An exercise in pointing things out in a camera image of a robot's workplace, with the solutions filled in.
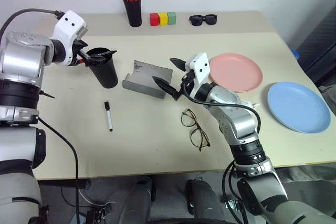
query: tabletop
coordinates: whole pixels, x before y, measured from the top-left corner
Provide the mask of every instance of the tabletop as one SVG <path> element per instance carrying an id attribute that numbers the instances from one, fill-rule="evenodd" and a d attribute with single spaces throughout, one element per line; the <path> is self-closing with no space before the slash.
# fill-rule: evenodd
<path id="1" fill-rule="evenodd" d="M 173 69 L 171 85 L 178 88 L 184 73 L 170 58 L 188 60 L 206 52 L 209 60 L 224 52 L 252 59 L 262 70 L 263 81 L 241 99 L 261 103 L 260 141 L 275 167 L 334 162 L 336 120 L 319 134 L 295 132 L 278 122 L 267 106 L 268 89 L 277 82 L 293 81 L 317 94 L 290 49 L 258 12 L 217 13 L 218 23 L 193 27 L 189 13 L 177 13 L 177 24 L 150 27 L 148 16 L 132 28 L 125 15 L 82 15 L 90 27 L 82 38 L 89 46 L 116 49 L 113 62 L 119 83 L 103 88 L 83 65 L 45 68 L 42 89 L 55 99 L 40 97 L 40 117 L 64 135 L 79 158 L 79 177 L 177 173 L 223 170 L 233 159 L 214 117 L 201 105 L 181 97 L 164 100 L 126 90 L 122 80 L 132 74 L 134 61 Z M 42 20 L 40 33 L 50 35 L 54 21 Z M 113 132 L 107 125 L 103 102 L 109 100 Z M 181 113 L 190 108 L 206 132 L 211 147 L 200 152 L 189 139 L 190 128 L 181 124 Z M 69 147 L 53 132 L 47 135 L 45 161 L 34 170 L 38 179 L 74 178 L 75 160 Z"/>

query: blue plate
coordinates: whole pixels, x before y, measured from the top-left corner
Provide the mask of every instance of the blue plate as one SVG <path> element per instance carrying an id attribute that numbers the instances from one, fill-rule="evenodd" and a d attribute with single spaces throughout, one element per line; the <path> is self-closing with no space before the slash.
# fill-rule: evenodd
<path id="1" fill-rule="evenodd" d="M 319 133 L 330 125 L 331 115 L 325 101 L 295 82 L 274 84 L 268 90 L 267 102 L 272 114 L 292 130 Z"/>

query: green block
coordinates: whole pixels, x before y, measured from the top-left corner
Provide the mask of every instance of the green block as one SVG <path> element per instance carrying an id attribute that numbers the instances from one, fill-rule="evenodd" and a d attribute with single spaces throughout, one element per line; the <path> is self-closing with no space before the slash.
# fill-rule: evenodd
<path id="1" fill-rule="evenodd" d="M 175 25 L 176 24 L 176 13 L 170 12 L 168 14 L 168 25 Z"/>

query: pink plate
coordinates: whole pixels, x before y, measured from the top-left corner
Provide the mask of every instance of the pink plate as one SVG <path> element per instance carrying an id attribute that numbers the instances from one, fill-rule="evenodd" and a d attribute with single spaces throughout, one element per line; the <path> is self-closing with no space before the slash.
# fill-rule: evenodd
<path id="1" fill-rule="evenodd" d="M 254 61 L 238 54 L 221 54 L 213 58 L 210 74 L 218 85 L 235 92 L 255 89 L 261 84 L 263 75 Z"/>

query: yellow block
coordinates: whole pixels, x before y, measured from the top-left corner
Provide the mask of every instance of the yellow block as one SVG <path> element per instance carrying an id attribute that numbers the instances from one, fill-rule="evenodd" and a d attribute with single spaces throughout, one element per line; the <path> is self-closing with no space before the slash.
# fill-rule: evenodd
<path id="1" fill-rule="evenodd" d="M 160 26 L 166 26 L 168 24 L 167 13 L 159 13 L 159 18 L 160 18 Z"/>

